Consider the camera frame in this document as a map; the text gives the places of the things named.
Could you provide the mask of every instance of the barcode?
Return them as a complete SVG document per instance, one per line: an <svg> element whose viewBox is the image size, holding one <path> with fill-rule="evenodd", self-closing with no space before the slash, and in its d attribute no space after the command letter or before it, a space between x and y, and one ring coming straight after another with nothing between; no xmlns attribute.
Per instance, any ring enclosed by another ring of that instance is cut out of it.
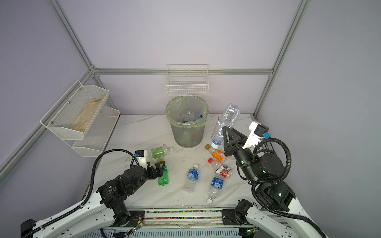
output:
<svg viewBox="0 0 381 238"><path fill-rule="evenodd" d="M224 115L225 121L227 121L227 122L231 122L233 116L234 116L234 111L233 111L233 110L226 111L226 113L225 113L225 115Z"/></svg>

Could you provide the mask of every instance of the white wire basket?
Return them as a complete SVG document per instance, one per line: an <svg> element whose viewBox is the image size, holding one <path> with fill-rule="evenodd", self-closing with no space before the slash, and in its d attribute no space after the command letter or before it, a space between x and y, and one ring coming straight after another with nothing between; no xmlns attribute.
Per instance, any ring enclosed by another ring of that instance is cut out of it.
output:
<svg viewBox="0 0 381 238"><path fill-rule="evenodd" d="M187 65L193 68L170 69L165 83L165 91L168 96L183 95L208 95L209 78L208 68L196 69L200 65Z"/></svg>
<svg viewBox="0 0 381 238"><path fill-rule="evenodd" d="M49 124L45 125L40 120L40 123L58 136L61 140L83 140L92 126L94 119L97 117L104 104L109 97L109 91L97 87L95 85L82 85L80 82L79 88L69 98L65 105L58 111L58 113L50 120ZM81 113L83 106L92 98L104 97L99 103L99 107L95 114L92 116L90 123L85 128L84 132L70 129L70 125L74 119Z"/></svg>
<svg viewBox="0 0 381 238"><path fill-rule="evenodd" d="M111 136L120 111L104 106L95 118L83 140L77 140L71 146L82 157L97 157L102 153Z"/></svg>

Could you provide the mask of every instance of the orange label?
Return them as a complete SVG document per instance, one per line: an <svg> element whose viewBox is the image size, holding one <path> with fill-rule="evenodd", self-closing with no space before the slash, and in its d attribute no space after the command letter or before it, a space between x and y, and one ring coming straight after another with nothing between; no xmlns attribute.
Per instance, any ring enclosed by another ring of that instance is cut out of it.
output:
<svg viewBox="0 0 381 238"><path fill-rule="evenodd" d="M213 152L212 156L213 156L214 158L216 158L216 160L222 162L222 159L223 159L223 158L222 158L219 154L217 154L216 152Z"/></svg>

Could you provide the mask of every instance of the bottle with green label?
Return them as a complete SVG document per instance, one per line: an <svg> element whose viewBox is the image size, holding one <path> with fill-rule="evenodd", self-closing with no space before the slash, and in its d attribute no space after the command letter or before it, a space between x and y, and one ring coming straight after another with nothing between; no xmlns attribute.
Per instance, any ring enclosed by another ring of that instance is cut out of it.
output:
<svg viewBox="0 0 381 238"><path fill-rule="evenodd" d="M151 159L159 161L160 158L168 156L171 152L173 152L173 147L163 145L162 147L149 150L148 154Z"/></svg>
<svg viewBox="0 0 381 238"><path fill-rule="evenodd" d="M167 167L165 166L164 167L164 173L163 173L163 176L161 178L157 178L157 184L158 185L161 185L161 186L164 186L166 184L169 183L169 179L168 179L168 169Z"/></svg>

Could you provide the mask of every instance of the blue label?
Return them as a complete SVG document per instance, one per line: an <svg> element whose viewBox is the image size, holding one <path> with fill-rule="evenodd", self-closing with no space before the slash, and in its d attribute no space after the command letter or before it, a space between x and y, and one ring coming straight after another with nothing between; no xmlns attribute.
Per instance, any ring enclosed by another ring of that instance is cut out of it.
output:
<svg viewBox="0 0 381 238"><path fill-rule="evenodd" d="M212 183L210 185L221 189L223 184L224 184L224 181L222 179L213 178Z"/></svg>
<svg viewBox="0 0 381 238"><path fill-rule="evenodd" d="M190 169L188 172L188 177L193 177L196 180L198 180L199 179L199 172L195 169Z"/></svg>

